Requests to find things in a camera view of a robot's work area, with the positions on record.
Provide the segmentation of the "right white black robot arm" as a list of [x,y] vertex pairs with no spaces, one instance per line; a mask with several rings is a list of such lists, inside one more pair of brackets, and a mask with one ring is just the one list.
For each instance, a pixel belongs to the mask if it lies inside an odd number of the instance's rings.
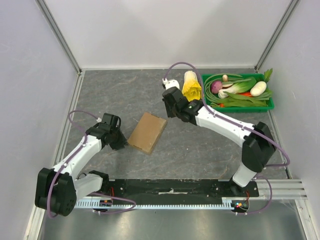
[[260,135],[273,140],[269,127],[259,122],[254,125],[224,115],[201,100],[188,101],[177,87],[162,94],[167,116],[185,123],[214,131],[242,148],[241,164],[230,179],[229,191],[235,197],[247,191],[247,185],[267,165],[276,151],[275,146]]

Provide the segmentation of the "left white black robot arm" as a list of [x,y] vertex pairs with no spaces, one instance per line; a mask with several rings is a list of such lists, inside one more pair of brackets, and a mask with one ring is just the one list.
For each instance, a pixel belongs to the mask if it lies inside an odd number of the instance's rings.
[[96,124],[86,131],[79,144],[52,168],[42,168],[37,175],[34,204],[47,211],[49,218],[68,216],[77,201],[91,193],[99,197],[110,191],[109,176],[96,170],[79,179],[85,165],[105,146],[121,150],[127,139],[118,126]]

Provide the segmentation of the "brown cardboard express box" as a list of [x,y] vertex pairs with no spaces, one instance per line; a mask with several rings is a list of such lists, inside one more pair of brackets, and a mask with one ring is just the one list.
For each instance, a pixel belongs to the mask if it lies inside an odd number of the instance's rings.
[[166,125],[166,119],[145,112],[130,135],[128,144],[150,155]]

